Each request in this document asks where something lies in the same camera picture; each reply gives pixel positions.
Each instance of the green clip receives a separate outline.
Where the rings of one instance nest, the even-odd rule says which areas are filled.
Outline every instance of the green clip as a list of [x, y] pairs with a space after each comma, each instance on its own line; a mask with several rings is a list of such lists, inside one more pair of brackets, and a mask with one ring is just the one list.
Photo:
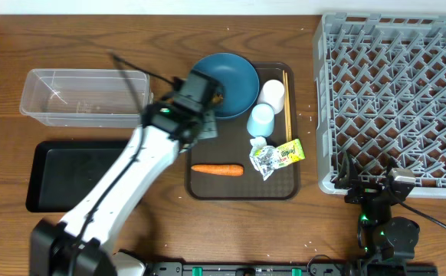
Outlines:
[[202, 268], [192, 268], [192, 276], [202, 276]]
[[291, 269], [291, 276], [301, 276], [301, 269], [299, 268]]

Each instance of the wooden table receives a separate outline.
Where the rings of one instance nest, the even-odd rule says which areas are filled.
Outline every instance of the wooden table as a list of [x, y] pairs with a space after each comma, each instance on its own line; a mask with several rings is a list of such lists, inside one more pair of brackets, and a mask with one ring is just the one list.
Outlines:
[[[129, 217], [118, 246], [149, 260], [305, 264], [316, 254], [361, 254], [357, 205], [319, 190], [316, 174], [316, 88], [312, 36], [319, 16], [0, 16], [0, 274], [28, 273], [29, 235], [46, 216], [25, 196], [35, 146], [44, 140], [127, 138], [132, 130], [47, 127], [18, 111], [33, 68], [112, 68], [113, 49], [165, 77], [186, 76], [200, 58], [230, 51], [251, 61], [282, 61], [294, 71], [301, 190], [288, 202], [200, 202], [184, 189], [185, 156], [152, 185]], [[168, 87], [151, 83], [156, 96]], [[446, 200], [408, 204], [446, 223]], [[421, 226], [415, 260], [446, 275], [446, 231], [402, 207], [393, 214]]]

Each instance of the cup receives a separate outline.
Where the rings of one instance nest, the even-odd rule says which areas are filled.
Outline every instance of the cup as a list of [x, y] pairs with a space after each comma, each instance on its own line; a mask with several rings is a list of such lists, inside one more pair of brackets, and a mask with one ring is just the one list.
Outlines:
[[256, 105], [247, 121], [247, 131], [253, 137], [268, 137], [274, 130], [274, 111], [267, 103]]
[[274, 114], [278, 114], [284, 107], [284, 85], [278, 80], [268, 80], [262, 87], [258, 104], [269, 104]]

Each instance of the wire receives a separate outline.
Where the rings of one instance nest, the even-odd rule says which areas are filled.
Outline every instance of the wire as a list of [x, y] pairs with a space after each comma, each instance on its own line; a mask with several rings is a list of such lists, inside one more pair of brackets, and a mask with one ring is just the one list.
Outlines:
[[[313, 258], [311, 258], [311, 259], [308, 261], [308, 264], [307, 264], [307, 272], [310, 273], [310, 274], [313, 275], [313, 276], [315, 276], [315, 274], [312, 273], [312, 272], [310, 271], [310, 264], [313, 262], [313, 260], [315, 260], [315, 258], [318, 258], [318, 257], [325, 257], [325, 258], [328, 258], [329, 260], [333, 261], [333, 259], [332, 259], [331, 257], [329, 257], [329, 256], [327, 256], [327, 255], [325, 255], [325, 254], [318, 254], [318, 255], [315, 255]], [[340, 269], [340, 268], [337, 266], [337, 264], [332, 263], [332, 265], [335, 266], [335, 267], [337, 268], [337, 270], [340, 272], [341, 275], [343, 274], [343, 270]]]
[[446, 229], [446, 224], [444, 224], [443, 222], [440, 222], [436, 218], [433, 218], [430, 215], [426, 215], [425, 213], [423, 213], [423, 212], [421, 212], [421, 211], [419, 211], [419, 210], [417, 210], [415, 208], [412, 208], [411, 206], [409, 206], [409, 205], [405, 204], [404, 202], [402, 202], [398, 197], [395, 196], [395, 194], [393, 193], [391, 187], [387, 187], [387, 190], [388, 190], [388, 192], [390, 194], [390, 197], [392, 197], [392, 199], [396, 203], [400, 204], [403, 208], [405, 208], [405, 209], [409, 210], [410, 212], [413, 212], [413, 213], [415, 213], [417, 215], [420, 215], [424, 219], [427, 219], [427, 220], [429, 220], [429, 221], [431, 221], [431, 222], [441, 226], [442, 228]]
[[142, 68], [140, 68], [140, 67], [137, 67], [136, 65], [134, 65], [134, 64], [132, 64], [132, 63], [130, 63], [130, 62], [128, 62], [128, 61], [125, 61], [124, 59], [122, 59], [122, 58], [119, 57], [118, 55], [114, 54], [113, 52], [110, 52], [110, 55], [112, 56], [112, 58], [113, 58], [116, 62], [123, 63], [123, 64], [127, 65], [128, 67], [131, 67], [132, 69], [135, 69], [135, 70], [138, 70], [138, 71], [142, 71], [143, 73], [148, 74], [148, 75], [150, 75], [150, 76], [152, 76], [152, 77], [159, 78], [160, 80], [165, 81], [167, 84], [170, 84], [172, 87], [175, 86], [175, 83], [174, 83], [174, 82], [172, 82], [172, 81], [170, 81], [170, 80], [167, 80], [166, 78], [164, 78], [164, 77], [162, 77], [162, 76], [160, 76], [160, 75], [158, 75], [158, 74], [155, 74], [155, 73], [152, 73], [152, 72], [150, 72], [150, 71], [144, 70], [144, 69], [142, 69]]
[[[132, 64], [128, 64], [127, 61], [123, 60], [120, 57], [117, 57], [114, 53], [111, 53], [111, 57], [113, 59], [114, 65], [116, 66], [116, 69], [120, 72], [121, 76], [126, 82], [126, 85], [128, 87], [128, 90], [131, 93], [131, 96], [133, 97], [133, 101], [135, 102], [136, 109], [139, 113], [139, 124], [142, 122], [142, 113], [143, 108], [141, 107], [141, 103], [139, 102], [138, 97], [136, 96], [136, 90], [134, 89], [133, 83], [128, 78], [126, 72], [123, 70], [121, 63], [127, 64], [130, 67], [137, 68], [136, 66]], [[99, 199], [95, 202], [92, 209], [87, 213], [87, 217], [85, 218], [85, 222], [82, 225], [82, 228], [80, 230], [80, 233], [78, 234], [77, 238], [74, 242], [74, 251], [71, 255], [70, 264], [68, 265], [68, 275], [73, 276], [75, 266], [77, 265], [77, 256], [80, 253], [80, 244], [82, 242], [82, 238], [85, 235], [85, 231], [87, 230], [87, 226], [93, 221], [93, 214], [98, 210], [100, 203], [107, 197], [109, 192], [114, 188], [114, 186], [119, 182], [121, 178], [123, 178], [124, 174], [127, 172], [128, 169], [130, 169], [131, 165], [133, 165], [138, 160], [138, 155], [141, 152], [143, 144], [143, 132], [139, 132], [139, 144], [136, 148], [136, 152], [133, 154], [133, 157], [131, 157], [131, 160], [126, 164], [124, 169], [120, 172], [119, 175], [112, 181], [112, 183], [107, 187], [107, 189], [102, 193], [102, 195], [99, 197]]]

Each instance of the white wall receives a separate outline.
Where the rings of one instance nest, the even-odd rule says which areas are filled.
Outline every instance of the white wall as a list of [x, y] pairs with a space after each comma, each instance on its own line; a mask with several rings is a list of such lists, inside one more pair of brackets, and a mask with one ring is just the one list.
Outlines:
[[446, 0], [0, 0], [0, 14], [317, 15], [446, 14]]

